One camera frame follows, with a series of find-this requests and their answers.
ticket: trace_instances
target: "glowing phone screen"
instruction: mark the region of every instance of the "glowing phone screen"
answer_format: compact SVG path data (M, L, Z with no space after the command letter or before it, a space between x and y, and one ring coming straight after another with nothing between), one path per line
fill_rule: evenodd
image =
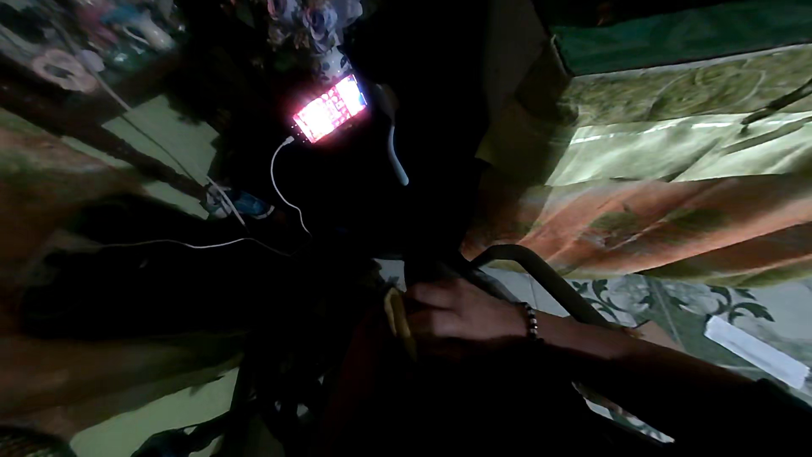
M353 75L339 81L325 94L293 115L293 120L311 143L321 140L366 108L364 94Z

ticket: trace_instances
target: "beaded bracelet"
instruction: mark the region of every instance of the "beaded bracelet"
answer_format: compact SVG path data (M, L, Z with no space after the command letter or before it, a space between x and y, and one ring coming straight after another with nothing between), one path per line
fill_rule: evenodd
M534 340L538 340L538 321L536 320L536 310L526 302L519 302L517 305L524 307L525 311L527 311L527 318L529 321L527 332L529 336Z

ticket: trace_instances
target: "floral curtain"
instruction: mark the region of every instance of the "floral curtain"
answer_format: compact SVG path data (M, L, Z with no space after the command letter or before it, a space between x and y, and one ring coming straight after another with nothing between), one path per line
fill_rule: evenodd
M462 245L518 243L571 278L642 273L750 287L812 270L812 47L559 85L531 68L477 155L491 164Z

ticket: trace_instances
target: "cable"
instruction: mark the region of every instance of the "cable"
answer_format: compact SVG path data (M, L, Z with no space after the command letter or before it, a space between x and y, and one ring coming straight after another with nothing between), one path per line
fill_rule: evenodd
M99 75L99 73L98 73L98 72L97 72L97 71L96 71L96 70L93 68L93 66L92 66L92 65L88 65L86 62L84 62L84 61L83 61L83 59L81 58L81 55L82 55L82 54L81 54L81 51L82 51L82 49L79 47L79 45L77 45L77 44L76 44L76 42L75 42L75 41L73 41L73 38L71 38L71 35L70 35L70 34L67 32L67 30L65 30L65 28L62 26L62 24L61 24L61 23L59 23L59 20L58 20L58 12L57 12L57 7L56 7L56 6L53 4L53 2L49 2L49 4L50 4L50 5L49 5L49 11L48 11L48 12L49 12L49 19L50 19L51 24L54 26L54 28L56 28L57 32L59 32L59 34L60 34L60 35L62 35L62 39L63 39L63 40L65 41L65 43L67 44L67 47L68 47L68 48L70 48L70 50L73 52L73 54L75 54L75 55L76 55L77 59L78 59L78 60L79 60L79 62L82 64L82 66L84 67L84 69L85 69L85 70L87 70L87 71L88 71L88 72L89 72L91 75L93 75L93 77L94 77L94 78L96 78L96 81L98 81L98 83L99 83L99 85L101 86L101 88L102 88L102 89L104 89L104 90L105 90L105 92L107 92L107 93L108 93L108 94L109 94L109 95L110 95L110 96L111 96L111 97L112 97L112 98L113 98L113 99L114 99L114 100L115 100L115 101L116 101L116 102L117 102L119 105L121 105L121 107L122 107L122 108L124 108L124 110L126 111L126 114L129 114L129 115L135 115L135 114L136 114L135 110L133 110L133 109L132 109L132 107L131 107L130 105L128 105L128 104L127 104L127 102L125 102L125 101L124 101L124 100L123 100L123 99L122 99L122 98L121 98L121 97L120 97L120 96L119 96L119 95L118 95L118 94L117 94L117 93L116 93L116 92L115 92L115 91L114 91L114 90L113 90L113 89L112 89L112 88L111 88L111 87L110 87L110 86L109 86L109 85L108 85L108 84L107 84L107 83L106 83L106 82L105 82L103 79L102 79L102 76L101 76L101 75ZM180 169L181 169L181 170L182 170L182 171L183 171L183 172L184 172L184 173L185 173L187 176L189 176L189 177L190 177L190 178L192 178L193 180L195 179L194 175L193 175L192 173L190 173L190 172L189 172L189 170L188 170L188 169L187 169L187 168L184 166L184 164L183 164L183 163L181 163L181 162L180 162L180 160L178 160L178 158L177 158L177 157L175 157L175 156L174 156L174 155L173 155L173 154L172 154L172 153L171 153L171 152L170 152L170 151L169 151L167 148L163 147L163 146L161 145L161 143L159 143L157 140L155 140L155 139L154 139L154 138L152 138L150 135L148 135L148 133L147 133L147 132L145 132L145 131L144 131L142 128L140 128L138 125L136 125L136 123L135 123L133 120L128 119L128 117L127 117L126 115L123 115L122 117L123 117L123 118L124 118L124 120L126 120L126 121L127 121L127 123L128 123L128 124L130 124L130 125L131 125L131 126L132 126L132 127L133 127L133 128L136 130L136 131L137 131L137 132L139 132L139 133L141 133L142 135L144 135L144 136L145 136L145 137L146 137L148 140L150 140L152 143L154 143L155 145L157 145L157 146L158 146L158 147L159 147L161 150L163 150L163 151L166 153L166 155L168 155L168 156L169 156L169 157L170 157L170 158L171 158L173 161L175 161L175 163L177 163L177 164L178 164L178 166L180 167ZM198 166L197 166L197 164L195 164L194 162L192 162L192 165L194 166L194 168L196 168L196 169L197 169L197 171L198 171L198 172L200 172L200 174L201 174L201 175L203 175L203 176L205 177L205 179L206 179L206 180L207 180L207 181L208 181L208 182L209 182L209 183L210 183L212 186L214 186L214 188L215 188L215 189L216 189L216 190L217 190L217 191L220 193L220 195L221 195L221 196L222 196L222 197L223 197L223 198L226 200L226 203L227 203L227 204L228 204L228 206L231 208L231 210L234 212L234 215L237 217L237 220L239 220L239 221L240 221L240 224L242 224L242 225L243 225L243 227L244 227L246 230L248 230L248 226L245 224L245 221L243 220L242 216L240 216L240 213L237 211L237 208L234 206L234 203L231 201L231 199L230 199L230 198L228 198L228 195L226 195L226 193L225 193L225 191L223 191L222 187L220 187L220 186L219 186L219 185L218 185L216 182L214 182L214 180L212 180L212 179L209 177L209 174L208 174L208 173L206 173L206 172L204 172L203 170L201 170L201 169L200 169L200 167L198 167Z
M208 246L195 246L195 245L190 245L188 243L179 242L178 240L150 240L150 241L147 241L147 242L111 243L111 244L108 244L108 245L94 245L94 246L87 246L84 249L86 249L86 250L100 250L100 249L104 249L106 247L133 247L133 246L144 246L144 245L149 245L149 244L154 244L154 243L175 243L175 244L180 244L180 245L183 245L183 246L186 246L186 247L191 247L192 249L209 249L209 248L213 248L213 247L229 246L229 245L232 245L234 243L245 241L245 240L250 240L252 242L256 242L260 246L266 248L267 250L270 250L271 252L274 252L275 254L279 254L279 255L282 255L284 257L291 257L289 254L285 254L281 250L276 250L276 249L266 245L265 243L257 240L256 238L249 238L249 237L237 238L236 240L232 240L230 242L224 242L224 243L219 243L219 244L216 244L216 245L208 245ZM81 247L80 248L71 248L71 250L83 250L83 248L81 248Z
M285 199L285 196L282 195L281 192L279 192L279 187L276 186L276 180L274 179L274 161L276 160L276 154L279 154L279 151L283 147L291 143L293 143L293 137L285 138L285 141L282 141L282 144L279 145L278 148L276 148L276 151L274 151L274 156L270 158L270 182L271 184L274 185L274 189L276 190L276 193L279 194L279 197L282 199L282 201L285 202L285 204L287 204L289 207L293 207L299 212L299 222L301 222L302 228L305 230L305 232L307 232L308 235L310 235L310 237L313 237L313 234L310 233L307 227L305 227L305 220L302 219L302 210L298 206L294 205L293 203L290 203L288 200Z

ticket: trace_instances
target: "hand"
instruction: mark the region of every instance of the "hand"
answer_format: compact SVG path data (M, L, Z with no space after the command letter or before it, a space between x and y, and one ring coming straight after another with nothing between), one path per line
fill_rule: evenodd
M528 335L523 307L494 298L463 279L415 284L406 291L406 298L415 307L407 320L417 340L504 343Z

